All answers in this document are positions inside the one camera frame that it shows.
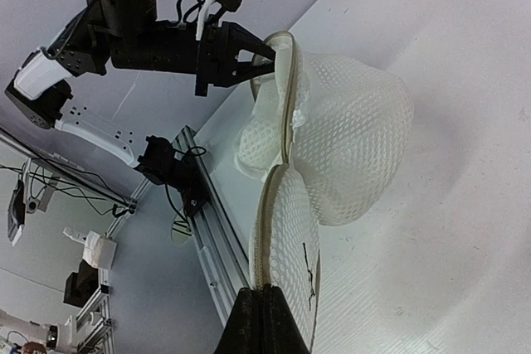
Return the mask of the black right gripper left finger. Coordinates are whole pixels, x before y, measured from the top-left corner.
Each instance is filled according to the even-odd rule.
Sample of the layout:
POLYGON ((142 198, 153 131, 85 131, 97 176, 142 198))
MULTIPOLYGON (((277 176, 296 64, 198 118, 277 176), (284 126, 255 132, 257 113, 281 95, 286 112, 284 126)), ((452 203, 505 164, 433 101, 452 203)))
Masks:
POLYGON ((249 288, 240 289, 214 353, 261 353, 261 332, 258 321, 258 293, 249 288))

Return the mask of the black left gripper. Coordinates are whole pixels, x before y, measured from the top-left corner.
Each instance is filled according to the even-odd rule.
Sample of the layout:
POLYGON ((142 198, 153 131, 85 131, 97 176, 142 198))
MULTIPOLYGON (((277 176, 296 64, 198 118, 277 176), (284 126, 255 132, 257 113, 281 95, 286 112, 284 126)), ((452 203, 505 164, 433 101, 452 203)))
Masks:
POLYGON ((195 95, 202 97, 209 85, 228 88, 274 72, 273 62, 238 61, 240 51, 275 59, 270 46, 235 22, 207 27, 199 40, 184 24, 158 22, 133 39, 110 42, 113 67, 194 75, 195 95))

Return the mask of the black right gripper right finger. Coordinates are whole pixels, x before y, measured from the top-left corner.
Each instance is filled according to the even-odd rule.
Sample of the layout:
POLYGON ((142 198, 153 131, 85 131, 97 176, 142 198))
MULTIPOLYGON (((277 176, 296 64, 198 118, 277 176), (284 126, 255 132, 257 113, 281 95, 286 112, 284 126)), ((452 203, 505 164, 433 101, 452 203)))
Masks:
POLYGON ((309 353, 283 291, 271 284, 261 289, 261 352, 309 353))

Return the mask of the white mesh laundry bag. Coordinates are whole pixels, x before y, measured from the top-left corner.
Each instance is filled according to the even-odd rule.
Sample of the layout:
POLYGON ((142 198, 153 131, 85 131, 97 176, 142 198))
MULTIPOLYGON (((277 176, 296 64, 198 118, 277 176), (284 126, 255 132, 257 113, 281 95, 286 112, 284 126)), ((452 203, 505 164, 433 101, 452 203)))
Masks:
POLYGON ((251 80, 255 103, 234 163, 262 183, 249 242, 251 285, 281 288, 309 352, 318 322, 319 228, 350 224, 397 173, 412 127, 403 80, 348 56, 303 51, 270 35, 273 73, 251 80))

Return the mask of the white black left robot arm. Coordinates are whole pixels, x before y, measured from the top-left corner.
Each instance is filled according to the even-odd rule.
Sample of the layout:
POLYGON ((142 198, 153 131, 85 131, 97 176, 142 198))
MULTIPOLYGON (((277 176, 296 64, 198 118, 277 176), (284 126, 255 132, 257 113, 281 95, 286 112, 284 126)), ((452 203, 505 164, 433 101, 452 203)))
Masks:
POLYGON ((6 96, 33 124, 73 134, 139 171, 149 167, 130 134, 85 109, 65 110, 69 79, 104 75, 107 65, 194 75, 194 93, 229 88, 275 68, 275 51, 234 22, 223 20, 243 0, 196 0, 176 21, 161 20, 157 0, 86 0, 86 7, 52 43, 31 53, 6 88, 6 96))

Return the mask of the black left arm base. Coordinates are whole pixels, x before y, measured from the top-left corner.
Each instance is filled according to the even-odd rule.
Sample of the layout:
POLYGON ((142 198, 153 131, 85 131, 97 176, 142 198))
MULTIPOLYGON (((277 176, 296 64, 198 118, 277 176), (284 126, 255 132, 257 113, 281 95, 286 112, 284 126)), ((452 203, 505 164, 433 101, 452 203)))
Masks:
POLYGON ((207 150, 193 146, 183 152, 166 138, 153 135, 146 141, 147 147, 134 169, 154 185, 175 188, 181 195, 183 214, 193 218, 209 199, 197 160, 207 150))

